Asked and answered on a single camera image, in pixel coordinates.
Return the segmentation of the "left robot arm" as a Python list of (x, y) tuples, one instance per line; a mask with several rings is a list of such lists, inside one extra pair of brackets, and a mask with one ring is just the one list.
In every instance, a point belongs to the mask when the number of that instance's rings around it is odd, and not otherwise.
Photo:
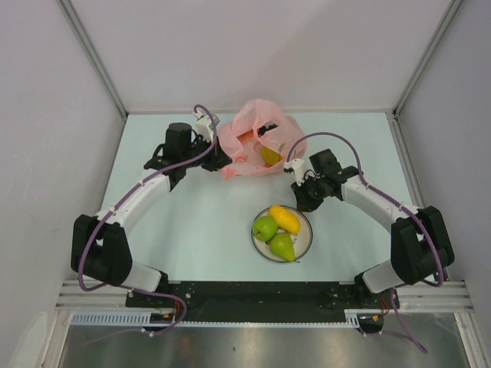
[(171, 123), (165, 141), (145, 163), (137, 183), (115, 204), (96, 215), (80, 215), (74, 222), (71, 269), (114, 287), (142, 293), (159, 307), (170, 296), (165, 272), (135, 261), (128, 235), (150, 208), (170, 193), (188, 169), (215, 172), (232, 160), (222, 151), (216, 124), (208, 117), (195, 126)]

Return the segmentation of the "yellow fake fruit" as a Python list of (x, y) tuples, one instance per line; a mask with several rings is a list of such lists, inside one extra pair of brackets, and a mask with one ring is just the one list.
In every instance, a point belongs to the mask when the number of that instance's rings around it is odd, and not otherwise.
[(301, 223), (295, 213), (281, 205), (272, 205), (269, 208), (269, 215), (273, 217), (279, 228), (288, 233), (297, 235), (301, 230)]

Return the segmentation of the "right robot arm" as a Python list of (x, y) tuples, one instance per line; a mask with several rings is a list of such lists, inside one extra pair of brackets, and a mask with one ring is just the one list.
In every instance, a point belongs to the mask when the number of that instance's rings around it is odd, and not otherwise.
[(333, 197), (357, 207), (388, 232), (390, 257), (354, 279), (360, 306), (373, 307), (383, 292), (425, 282), (434, 274), (434, 285), (443, 283), (443, 270), (454, 263), (455, 254), (440, 210), (397, 201), (370, 184), (356, 166), (341, 166), (330, 149), (308, 161), (290, 159), (284, 170), (295, 176), (291, 188), (300, 212), (313, 212)]

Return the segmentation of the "pink plastic bag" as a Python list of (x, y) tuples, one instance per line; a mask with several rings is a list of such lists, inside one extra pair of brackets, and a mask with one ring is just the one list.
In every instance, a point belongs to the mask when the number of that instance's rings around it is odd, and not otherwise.
[[(270, 123), (275, 123), (278, 127), (258, 137), (257, 129)], [(254, 130), (255, 140), (241, 144), (237, 136), (249, 130)], [(275, 103), (263, 99), (250, 100), (232, 121), (222, 125), (218, 130), (222, 151), (232, 159), (231, 164), (221, 169), (224, 179), (280, 173), (288, 157), (298, 159), (305, 154), (305, 141), (294, 145), (304, 135), (297, 121), (284, 114)], [(260, 153), (263, 146), (280, 153), (283, 160), (267, 167)]]

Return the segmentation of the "green fake pear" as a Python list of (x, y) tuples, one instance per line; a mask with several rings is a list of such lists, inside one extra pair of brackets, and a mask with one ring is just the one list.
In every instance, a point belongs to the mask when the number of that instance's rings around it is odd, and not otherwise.
[(269, 251), (278, 263), (299, 263), (295, 253), (296, 235), (287, 232), (278, 232), (269, 241)]

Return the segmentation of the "green fake apple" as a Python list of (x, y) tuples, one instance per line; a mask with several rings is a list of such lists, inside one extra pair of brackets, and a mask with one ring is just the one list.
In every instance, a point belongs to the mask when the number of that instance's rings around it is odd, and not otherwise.
[(252, 234), (259, 241), (268, 242), (278, 232), (277, 222), (269, 215), (258, 217), (252, 224)]

